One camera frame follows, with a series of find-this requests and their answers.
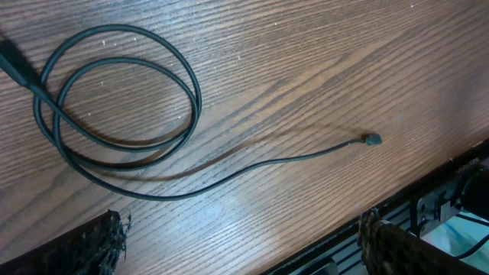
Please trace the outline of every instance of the wood grain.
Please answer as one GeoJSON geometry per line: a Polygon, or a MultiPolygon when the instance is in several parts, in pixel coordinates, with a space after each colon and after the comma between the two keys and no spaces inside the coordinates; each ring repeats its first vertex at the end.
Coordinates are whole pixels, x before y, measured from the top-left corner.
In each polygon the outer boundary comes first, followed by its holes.
{"type": "MultiPolygon", "coordinates": [[[[0,262],[112,209],[134,221],[118,274],[265,270],[489,137],[488,12],[485,0],[0,2],[0,30],[39,69],[70,35],[109,23],[156,32],[192,65],[203,95],[196,133],[166,163],[104,175],[119,186],[184,193],[364,131],[384,138],[260,168],[193,199],[145,202],[67,167],[37,129],[32,94],[0,73],[0,262]]],[[[154,42],[110,33],[70,50],[50,91],[89,60],[120,55],[188,80],[154,42]]],[[[117,65],[85,75],[66,109],[94,132],[144,142],[181,127],[189,103],[164,76],[117,65]]],[[[100,160],[147,156],[62,129],[68,145],[100,160]]]]}

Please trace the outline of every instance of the cable connector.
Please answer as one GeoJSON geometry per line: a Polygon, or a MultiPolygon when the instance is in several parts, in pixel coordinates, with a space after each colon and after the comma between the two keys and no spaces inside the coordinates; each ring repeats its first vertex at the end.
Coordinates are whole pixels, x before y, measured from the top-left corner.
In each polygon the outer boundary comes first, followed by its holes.
{"type": "Polygon", "coordinates": [[[382,144],[382,137],[379,134],[364,134],[361,139],[367,145],[379,145],[382,144]]]}
{"type": "Polygon", "coordinates": [[[40,77],[36,69],[24,54],[9,39],[0,34],[0,69],[8,74],[18,85],[40,86],[40,77]]]}

